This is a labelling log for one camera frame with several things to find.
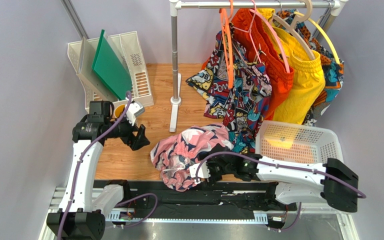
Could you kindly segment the pink shark print shorts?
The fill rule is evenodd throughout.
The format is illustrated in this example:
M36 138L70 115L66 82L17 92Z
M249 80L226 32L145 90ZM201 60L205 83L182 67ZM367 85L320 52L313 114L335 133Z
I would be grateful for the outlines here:
M197 185L190 167L199 164L199 154L217 145L232 150L227 128L221 123L191 126L179 134L160 140L150 151L150 161L170 189L185 192Z

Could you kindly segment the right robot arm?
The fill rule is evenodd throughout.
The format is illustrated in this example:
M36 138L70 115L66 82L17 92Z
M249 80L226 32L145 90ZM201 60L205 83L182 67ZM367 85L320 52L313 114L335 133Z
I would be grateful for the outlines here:
M264 181L266 197L283 205L326 203L336 210L355 213L358 200L366 196L358 189L359 177L342 161L329 157L325 163L297 163L259 154L232 151L201 153L208 180L218 182L224 175L244 181Z

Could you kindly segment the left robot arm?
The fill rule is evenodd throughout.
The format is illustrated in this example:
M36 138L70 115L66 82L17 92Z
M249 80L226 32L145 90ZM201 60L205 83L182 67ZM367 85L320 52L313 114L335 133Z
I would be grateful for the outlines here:
M89 113L72 129L73 157L68 182L57 212L49 213L46 225L59 240L100 240L112 209L131 197L127 180L109 180L93 199L97 164L107 139L121 141L136 151L150 144L144 125L137 117L144 106L129 100L122 113L113 118L110 101L91 101Z

